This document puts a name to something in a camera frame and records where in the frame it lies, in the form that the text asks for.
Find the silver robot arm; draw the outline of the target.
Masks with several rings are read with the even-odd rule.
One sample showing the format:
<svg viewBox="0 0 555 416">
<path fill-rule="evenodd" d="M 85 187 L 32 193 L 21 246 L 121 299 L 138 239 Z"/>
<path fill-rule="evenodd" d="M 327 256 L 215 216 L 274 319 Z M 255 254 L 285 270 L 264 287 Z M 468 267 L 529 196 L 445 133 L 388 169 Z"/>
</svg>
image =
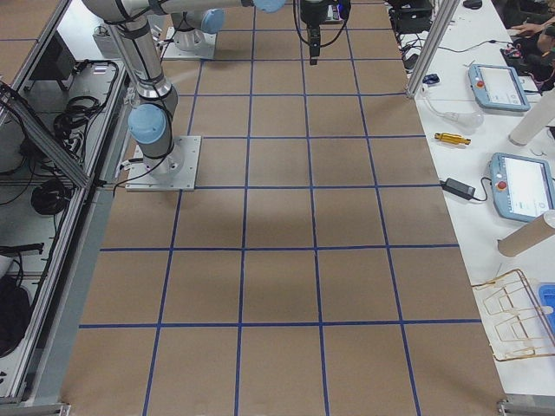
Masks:
<svg viewBox="0 0 555 416">
<path fill-rule="evenodd" d="M 193 51 L 206 44 L 206 35 L 216 35 L 225 22 L 222 9 L 172 13 L 173 40 L 182 51 Z"/>
<path fill-rule="evenodd" d="M 114 32 L 121 54 L 140 97 L 128 117 L 129 131 L 142 151 L 147 174 L 168 179 L 182 170 L 184 155 L 173 137 L 177 91 L 166 77 L 153 40 L 150 15 L 171 16 L 174 30 L 217 33 L 225 9 L 254 7 L 265 13 L 280 10 L 284 1 L 85 1 L 88 10 Z"/>
</svg>

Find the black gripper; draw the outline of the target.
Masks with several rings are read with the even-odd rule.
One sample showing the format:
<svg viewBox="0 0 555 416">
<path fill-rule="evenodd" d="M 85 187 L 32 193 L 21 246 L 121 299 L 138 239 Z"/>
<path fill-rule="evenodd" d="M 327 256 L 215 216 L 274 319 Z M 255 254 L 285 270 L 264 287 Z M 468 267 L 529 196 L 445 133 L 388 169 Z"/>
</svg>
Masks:
<svg viewBox="0 0 555 416">
<path fill-rule="evenodd" d="M 340 20 L 343 22 L 342 27 L 339 29 L 335 37 L 325 43 L 321 44 L 320 37 L 320 26 L 324 24 L 327 17 L 328 8 L 330 6 L 336 6 L 338 8 Z M 320 56 L 320 47 L 328 47 L 333 44 L 337 38 L 344 31 L 347 21 L 349 20 L 350 14 L 350 0 L 338 0 L 338 1 L 306 1 L 302 0 L 300 2 L 300 18 L 301 21 L 306 25 L 306 29 L 309 35 L 309 40 L 304 40 L 302 37 L 300 39 L 302 42 L 309 45 L 310 60 L 309 64 L 311 66 L 316 66 L 318 64 L 318 59 Z"/>
</svg>

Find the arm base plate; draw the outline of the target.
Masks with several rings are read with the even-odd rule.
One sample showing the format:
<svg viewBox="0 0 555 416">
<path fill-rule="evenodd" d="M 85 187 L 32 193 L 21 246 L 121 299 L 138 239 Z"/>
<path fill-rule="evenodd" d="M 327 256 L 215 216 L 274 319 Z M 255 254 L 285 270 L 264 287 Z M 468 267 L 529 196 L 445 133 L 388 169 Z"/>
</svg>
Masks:
<svg viewBox="0 0 555 416">
<path fill-rule="evenodd" d="M 199 29 L 175 32 L 170 26 L 166 32 L 163 49 L 164 60 L 211 60 L 215 54 L 216 34 Z"/>
<path fill-rule="evenodd" d="M 199 165 L 201 148 L 200 136 L 177 136 L 173 151 L 160 166 L 151 173 L 158 161 L 143 159 L 139 146 L 135 147 L 134 157 L 140 161 L 133 163 L 128 170 L 124 186 L 129 192 L 172 192 L 193 191 Z"/>
</svg>

